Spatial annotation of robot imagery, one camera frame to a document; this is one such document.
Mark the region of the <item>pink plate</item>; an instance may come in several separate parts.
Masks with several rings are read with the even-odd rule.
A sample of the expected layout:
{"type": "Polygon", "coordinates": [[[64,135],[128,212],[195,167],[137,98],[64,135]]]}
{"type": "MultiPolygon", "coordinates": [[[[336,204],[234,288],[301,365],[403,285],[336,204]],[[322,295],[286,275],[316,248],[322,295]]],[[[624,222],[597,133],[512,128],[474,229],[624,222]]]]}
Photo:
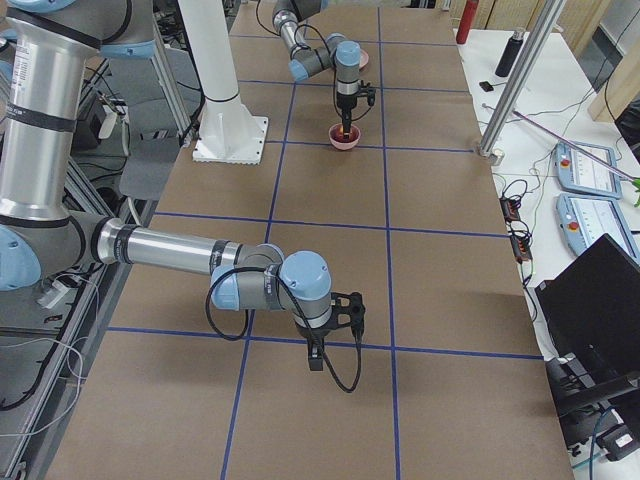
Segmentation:
{"type": "Polygon", "coordinates": [[[363,70],[369,63],[369,54],[361,49],[360,50],[360,59],[359,59],[359,69],[363,70]]]}

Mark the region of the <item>lower blue teach pendant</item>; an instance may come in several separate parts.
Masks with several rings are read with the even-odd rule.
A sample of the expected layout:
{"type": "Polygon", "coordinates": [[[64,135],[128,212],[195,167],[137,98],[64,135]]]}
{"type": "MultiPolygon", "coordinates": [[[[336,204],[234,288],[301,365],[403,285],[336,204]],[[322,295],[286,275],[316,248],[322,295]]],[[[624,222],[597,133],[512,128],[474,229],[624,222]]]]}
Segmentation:
{"type": "Polygon", "coordinates": [[[608,234],[628,255],[639,261],[639,248],[616,200],[562,193],[557,197],[556,211],[566,243],[576,256],[608,234]]]}

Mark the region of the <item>pink bowl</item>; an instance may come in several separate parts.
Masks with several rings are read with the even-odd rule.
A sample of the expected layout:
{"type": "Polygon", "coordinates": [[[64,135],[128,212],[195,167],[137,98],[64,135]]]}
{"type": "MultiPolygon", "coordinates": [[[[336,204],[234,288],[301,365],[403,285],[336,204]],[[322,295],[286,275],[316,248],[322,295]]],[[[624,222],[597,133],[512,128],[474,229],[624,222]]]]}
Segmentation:
{"type": "Polygon", "coordinates": [[[330,127],[328,134],[331,145],[340,151],[355,148],[361,139],[361,130],[356,125],[352,125],[349,132],[346,133],[343,125],[337,123],[330,127]]]}

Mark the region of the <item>red water bottle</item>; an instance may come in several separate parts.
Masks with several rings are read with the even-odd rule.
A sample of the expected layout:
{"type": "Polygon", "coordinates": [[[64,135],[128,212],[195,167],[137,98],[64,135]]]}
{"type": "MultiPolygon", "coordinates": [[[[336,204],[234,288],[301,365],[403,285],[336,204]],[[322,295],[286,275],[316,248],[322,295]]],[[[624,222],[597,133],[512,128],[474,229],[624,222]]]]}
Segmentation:
{"type": "Polygon", "coordinates": [[[457,33],[456,43],[458,45],[464,45],[467,42],[469,31],[473,25],[479,0],[467,0],[460,18],[457,33]]]}

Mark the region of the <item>aluminium frame post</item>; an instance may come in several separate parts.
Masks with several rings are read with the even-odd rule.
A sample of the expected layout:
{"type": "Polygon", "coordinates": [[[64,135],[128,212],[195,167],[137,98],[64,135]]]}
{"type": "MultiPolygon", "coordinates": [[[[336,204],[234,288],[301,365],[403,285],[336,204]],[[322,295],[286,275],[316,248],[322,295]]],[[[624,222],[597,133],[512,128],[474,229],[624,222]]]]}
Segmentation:
{"type": "Polygon", "coordinates": [[[533,30],[529,33],[523,49],[515,62],[506,88],[493,110],[488,126],[477,147],[478,154],[487,158],[492,166],[498,166],[502,162],[501,156],[494,152],[495,144],[506,124],[508,116],[513,112],[516,100],[524,88],[565,4],[566,0],[546,0],[544,2],[533,30]]]}

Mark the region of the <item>black water bottle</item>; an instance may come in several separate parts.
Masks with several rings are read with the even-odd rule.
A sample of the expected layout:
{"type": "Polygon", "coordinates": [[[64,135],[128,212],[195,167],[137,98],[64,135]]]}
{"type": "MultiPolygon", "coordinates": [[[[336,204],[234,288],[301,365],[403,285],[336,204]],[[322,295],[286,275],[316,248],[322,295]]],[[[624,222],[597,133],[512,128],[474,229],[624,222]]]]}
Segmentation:
{"type": "Polygon", "coordinates": [[[508,39],[501,58],[495,70],[495,75],[500,78],[506,78],[518,57],[520,49],[524,43],[524,36],[526,30],[523,28],[516,28],[513,34],[508,39]]]}

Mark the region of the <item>upper blue teach pendant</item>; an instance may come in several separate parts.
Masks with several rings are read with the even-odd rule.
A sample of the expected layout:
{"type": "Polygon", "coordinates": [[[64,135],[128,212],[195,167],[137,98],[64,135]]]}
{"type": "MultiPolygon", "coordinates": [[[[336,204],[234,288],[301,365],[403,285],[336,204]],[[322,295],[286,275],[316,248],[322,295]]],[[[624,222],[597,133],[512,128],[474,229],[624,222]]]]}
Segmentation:
{"type": "Polygon", "coordinates": [[[561,187],[569,192],[621,199],[620,180],[580,152],[558,142],[554,161],[561,187]]]}

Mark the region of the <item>red apple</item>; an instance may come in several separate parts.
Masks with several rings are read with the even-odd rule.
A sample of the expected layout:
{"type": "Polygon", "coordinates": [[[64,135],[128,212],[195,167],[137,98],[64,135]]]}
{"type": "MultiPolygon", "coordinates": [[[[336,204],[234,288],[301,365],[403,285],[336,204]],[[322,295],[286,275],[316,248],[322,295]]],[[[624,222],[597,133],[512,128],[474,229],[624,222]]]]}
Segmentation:
{"type": "Polygon", "coordinates": [[[340,127],[337,131],[337,137],[341,140],[348,139],[352,136],[352,131],[345,131],[342,127],[340,127]]]}

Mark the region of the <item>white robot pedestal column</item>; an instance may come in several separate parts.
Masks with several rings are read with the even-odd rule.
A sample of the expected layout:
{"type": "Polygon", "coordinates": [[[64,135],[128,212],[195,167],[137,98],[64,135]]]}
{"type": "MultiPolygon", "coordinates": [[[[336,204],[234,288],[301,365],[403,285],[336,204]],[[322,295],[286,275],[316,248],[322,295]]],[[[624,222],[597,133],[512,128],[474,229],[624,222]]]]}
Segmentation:
{"type": "Polygon", "coordinates": [[[183,23],[205,97],[223,103],[239,95],[221,1],[179,0],[183,23]]]}

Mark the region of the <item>black orange usb hub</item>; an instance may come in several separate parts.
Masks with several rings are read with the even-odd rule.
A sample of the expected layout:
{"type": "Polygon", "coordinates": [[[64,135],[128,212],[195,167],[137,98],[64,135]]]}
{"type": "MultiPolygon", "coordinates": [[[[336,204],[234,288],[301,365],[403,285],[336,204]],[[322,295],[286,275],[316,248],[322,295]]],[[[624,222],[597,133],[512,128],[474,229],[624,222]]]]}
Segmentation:
{"type": "Polygon", "coordinates": [[[519,264],[531,261],[533,259],[531,253],[532,234],[528,225],[521,219],[520,200],[515,197],[501,196],[499,203],[515,260],[519,264]]]}

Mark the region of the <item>metal reacher grabber stick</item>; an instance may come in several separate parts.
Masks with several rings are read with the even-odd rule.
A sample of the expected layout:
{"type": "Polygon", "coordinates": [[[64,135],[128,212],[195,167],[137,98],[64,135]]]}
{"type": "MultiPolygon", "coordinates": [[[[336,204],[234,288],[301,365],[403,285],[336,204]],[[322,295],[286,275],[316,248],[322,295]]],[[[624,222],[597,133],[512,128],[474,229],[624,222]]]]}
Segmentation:
{"type": "Polygon", "coordinates": [[[554,131],[548,129],[547,127],[539,124],[538,122],[532,120],[531,118],[527,117],[526,115],[522,114],[521,112],[513,109],[511,112],[512,115],[514,115],[515,117],[517,117],[520,120],[523,120],[527,123],[529,123],[530,125],[533,125],[534,127],[536,127],[537,129],[543,131],[544,133],[546,133],[547,135],[553,137],[554,139],[558,140],[560,143],[563,143],[567,146],[569,146],[571,149],[580,152],[583,156],[589,158],[590,160],[596,162],[597,164],[601,165],[603,168],[605,168],[606,170],[610,171],[612,174],[620,177],[621,179],[624,179],[628,182],[630,182],[635,190],[636,193],[639,193],[639,178],[638,177],[633,177],[630,174],[618,169],[616,166],[614,166],[613,164],[608,164],[606,163],[604,160],[602,160],[601,158],[599,158],[598,156],[596,156],[595,154],[591,153],[590,151],[586,150],[585,148],[583,148],[582,146],[562,137],[561,135],[555,133],[554,131]]]}

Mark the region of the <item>black laptop computer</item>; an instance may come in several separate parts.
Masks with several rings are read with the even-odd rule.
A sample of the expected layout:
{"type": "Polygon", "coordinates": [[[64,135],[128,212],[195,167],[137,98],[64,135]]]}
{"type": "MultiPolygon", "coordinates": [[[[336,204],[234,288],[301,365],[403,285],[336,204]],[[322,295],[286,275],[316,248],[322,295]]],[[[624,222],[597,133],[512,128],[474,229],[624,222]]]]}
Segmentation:
{"type": "Polygon", "coordinates": [[[610,235],[535,293],[556,350],[547,371],[567,390],[639,370],[639,263],[610,235]]]}

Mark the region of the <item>small black square device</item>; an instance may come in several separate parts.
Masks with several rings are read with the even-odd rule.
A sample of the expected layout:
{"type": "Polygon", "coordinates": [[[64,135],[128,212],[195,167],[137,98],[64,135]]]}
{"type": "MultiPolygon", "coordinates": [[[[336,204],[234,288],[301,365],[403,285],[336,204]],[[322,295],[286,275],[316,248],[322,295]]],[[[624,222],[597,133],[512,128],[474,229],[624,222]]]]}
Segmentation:
{"type": "Polygon", "coordinates": [[[479,83],[479,86],[485,92],[490,92],[490,91],[494,90],[494,86],[492,84],[490,84],[489,82],[487,82],[487,81],[481,81],[479,83]]]}

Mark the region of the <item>blue teach pendant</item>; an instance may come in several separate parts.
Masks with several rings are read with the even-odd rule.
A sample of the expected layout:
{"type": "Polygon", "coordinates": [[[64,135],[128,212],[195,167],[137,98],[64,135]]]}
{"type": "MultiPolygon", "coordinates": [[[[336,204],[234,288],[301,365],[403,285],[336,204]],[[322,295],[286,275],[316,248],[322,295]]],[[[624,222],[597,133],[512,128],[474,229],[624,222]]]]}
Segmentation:
{"type": "Polygon", "coordinates": [[[580,152],[558,142],[554,161],[561,187],[569,192],[621,199],[620,180],[580,152]]]}
{"type": "Polygon", "coordinates": [[[608,234],[628,255],[639,261],[639,248],[616,200],[562,193],[557,197],[556,211],[566,243],[576,256],[608,234]]]}

